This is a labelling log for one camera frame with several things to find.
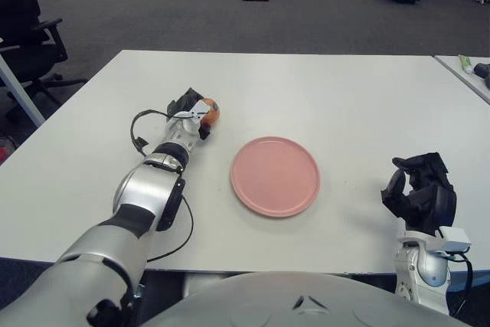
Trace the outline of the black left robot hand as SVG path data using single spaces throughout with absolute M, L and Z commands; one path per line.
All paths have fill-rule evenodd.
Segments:
M 177 100 L 172 100 L 168 104 L 166 113 L 169 116 L 175 116 L 181 111 L 189 112 L 198 101 L 206 103 L 210 107 L 207 114 L 201 119 L 201 127 L 199 129 L 201 139 L 205 140 L 211 133 L 211 127 L 216 123 L 220 115 L 219 106 L 214 100 L 203 97 L 192 88 L 189 88 L 181 97 Z

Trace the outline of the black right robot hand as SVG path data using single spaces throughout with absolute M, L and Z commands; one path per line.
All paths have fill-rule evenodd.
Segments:
M 440 227 L 451 227 L 457 197 L 440 154 L 394 158 L 392 163 L 397 170 L 381 191 L 383 205 L 403 219 L 409 231 L 434 236 Z

